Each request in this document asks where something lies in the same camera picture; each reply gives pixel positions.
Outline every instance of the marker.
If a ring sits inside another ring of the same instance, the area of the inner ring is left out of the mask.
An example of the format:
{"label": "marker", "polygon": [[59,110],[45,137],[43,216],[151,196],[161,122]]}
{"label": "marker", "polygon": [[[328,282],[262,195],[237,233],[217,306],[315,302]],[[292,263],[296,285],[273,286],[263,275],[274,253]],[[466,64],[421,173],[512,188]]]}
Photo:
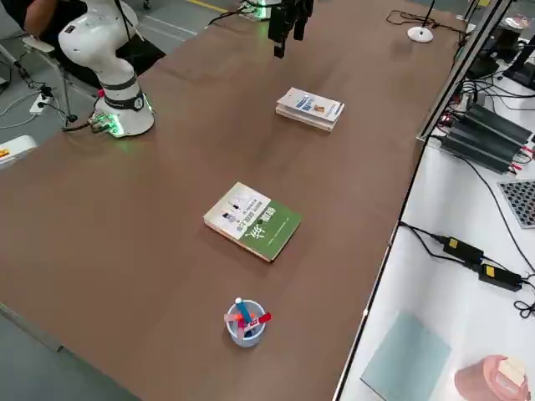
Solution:
{"label": "marker", "polygon": [[[251,318],[254,319],[254,313],[250,313],[250,315]],[[223,320],[225,321],[225,323],[235,322],[236,320],[243,320],[243,316],[240,313],[237,313],[235,315],[223,315]]]}
{"label": "marker", "polygon": [[243,330],[243,328],[246,326],[246,323],[245,323],[245,320],[240,320],[238,323],[237,323],[237,339],[242,341],[243,340],[243,337],[245,335],[245,330]]}
{"label": "marker", "polygon": [[244,332],[250,332],[255,327],[260,326],[261,324],[264,324],[266,322],[269,322],[270,320],[271,320],[271,313],[268,312],[265,315],[262,315],[260,318],[254,319],[253,321],[251,321],[248,325],[246,325],[243,328],[243,331]]}
{"label": "marker", "polygon": [[245,307],[245,304],[243,303],[243,300],[238,297],[236,298],[236,301],[234,301],[234,303],[236,304],[236,308],[238,311],[240,311],[240,313],[242,314],[243,318],[245,319],[245,323],[250,323],[251,322],[251,315],[249,315],[249,311],[247,310],[247,308]]}

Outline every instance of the power adapter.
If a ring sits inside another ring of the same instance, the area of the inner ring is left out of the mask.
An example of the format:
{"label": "power adapter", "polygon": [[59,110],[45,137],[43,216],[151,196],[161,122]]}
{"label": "power adapter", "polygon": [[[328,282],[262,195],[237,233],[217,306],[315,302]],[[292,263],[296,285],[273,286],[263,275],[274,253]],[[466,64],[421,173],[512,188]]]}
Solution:
{"label": "power adapter", "polygon": [[443,251],[468,265],[479,265],[485,253],[481,249],[467,244],[453,236],[439,236],[439,242],[444,246]]}
{"label": "power adapter", "polygon": [[507,270],[487,265],[486,263],[483,263],[479,267],[479,279],[482,282],[513,292],[522,289],[522,277],[519,274],[508,272]]}

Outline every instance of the robotic arm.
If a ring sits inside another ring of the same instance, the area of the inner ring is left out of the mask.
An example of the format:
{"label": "robotic arm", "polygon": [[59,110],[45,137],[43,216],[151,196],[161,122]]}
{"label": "robotic arm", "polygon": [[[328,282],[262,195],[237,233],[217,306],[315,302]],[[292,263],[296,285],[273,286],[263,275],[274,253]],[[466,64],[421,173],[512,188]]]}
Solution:
{"label": "robotic arm", "polygon": [[113,136],[140,135],[154,125],[134,68],[115,52],[136,35],[134,10],[120,0],[84,0],[88,11],[59,34],[59,45],[76,64],[92,69],[104,97],[96,105],[90,123]]}
{"label": "robotic arm", "polygon": [[286,39],[293,29],[293,38],[303,40],[304,28],[312,17],[314,0],[282,0],[273,7],[269,19],[268,37],[277,43],[275,57],[283,58]]}

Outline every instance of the white robotic arm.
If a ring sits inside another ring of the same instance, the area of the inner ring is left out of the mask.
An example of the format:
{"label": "white robotic arm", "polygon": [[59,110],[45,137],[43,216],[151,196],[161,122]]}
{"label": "white robotic arm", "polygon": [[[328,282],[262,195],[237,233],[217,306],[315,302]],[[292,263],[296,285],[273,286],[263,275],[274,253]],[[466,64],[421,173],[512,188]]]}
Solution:
{"label": "white robotic arm", "polygon": [[134,10],[120,2],[127,23],[114,0],[84,0],[88,11],[59,34],[59,45],[76,64],[92,69],[105,96],[95,105],[93,121],[108,125],[115,137],[140,135],[154,125],[154,115],[146,101],[134,68],[115,52],[137,34]]}

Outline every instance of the white round base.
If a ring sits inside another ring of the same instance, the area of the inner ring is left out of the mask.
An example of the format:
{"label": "white round base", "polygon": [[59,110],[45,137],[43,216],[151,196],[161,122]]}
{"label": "white round base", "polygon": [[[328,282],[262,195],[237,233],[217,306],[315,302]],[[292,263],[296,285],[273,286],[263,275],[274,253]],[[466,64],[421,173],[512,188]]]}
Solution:
{"label": "white round base", "polygon": [[115,138],[141,135],[154,125],[154,115],[146,101],[141,110],[134,111],[114,109],[105,103],[104,98],[100,98],[94,107],[94,112],[96,114],[104,113],[115,116],[120,123],[120,127],[117,127],[117,130],[109,131]]}
{"label": "white round base", "polygon": [[409,35],[410,39],[418,43],[429,43],[433,40],[433,33],[429,29],[422,27],[413,27],[409,29],[407,35]]}

